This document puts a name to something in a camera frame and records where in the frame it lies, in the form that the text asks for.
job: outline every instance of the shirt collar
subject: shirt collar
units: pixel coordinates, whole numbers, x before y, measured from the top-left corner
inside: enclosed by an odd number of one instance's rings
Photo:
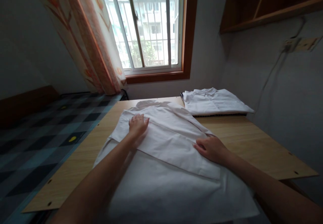
[[[213,95],[216,92],[217,92],[217,90],[215,88],[202,89],[202,90],[194,89],[194,93],[197,93],[197,94],[200,94],[203,96],[205,96],[205,94]]]

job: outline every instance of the folded white shirt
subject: folded white shirt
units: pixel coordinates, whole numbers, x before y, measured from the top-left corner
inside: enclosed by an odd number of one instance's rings
[[[197,138],[214,135],[172,102],[124,110],[94,166],[126,136],[135,114],[150,118],[148,129],[100,221],[216,223],[259,213],[243,181],[194,149]]]
[[[226,89],[215,88],[183,93],[185,108],[195,116],[215,114],[254,113],[237,96]]]

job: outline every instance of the curtain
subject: curtain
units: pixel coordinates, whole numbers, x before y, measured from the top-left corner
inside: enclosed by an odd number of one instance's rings
[[[104,0],[41,1],[89,90],[112,95],[126,87]]]

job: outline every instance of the wall socket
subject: wall socket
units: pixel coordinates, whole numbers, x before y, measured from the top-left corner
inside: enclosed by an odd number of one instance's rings
[[[322,37],[301,39],[295,47],[295,52],[311,52]]]
[[[285,40],[283,43],[283,46],[281,48],[281,52],[283,52],[283,51],[285,51],[285,53],[293,52],[300,40],[301,40],[301,38],[294,38],[294,39]]]

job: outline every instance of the white wall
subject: white wall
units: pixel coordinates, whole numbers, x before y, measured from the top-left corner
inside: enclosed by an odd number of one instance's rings
[[[224,4],[225,0],[198,0],[190,79],[131,84],[130,99],[180,96],[185,90],[217,87],[230,40],[230,35],[218,34]]]
[[[3,32],[32,64],[31,73],[36,67],[60,94],[88,91],[40,0],[0,0],[0,12]],[[2,63],[1,71],[8,71],[7,66]]]
[[[39,70],[0,29],[0,100],[21,94],[48,83]]]
[[[323,11],[309,14],[306,19],[299,36],[322,36]],[[221,88],[255,108],[282,42],[294,36],[300,25],[300,18],[293,18],[234,34]],[[285,62],[277,65],[258,112],[248,117],[320,174],[323,174],[322,92],[321,41],[312,52],[288,54]],[[299,179],[296,183],[323,205],[323,177]]]

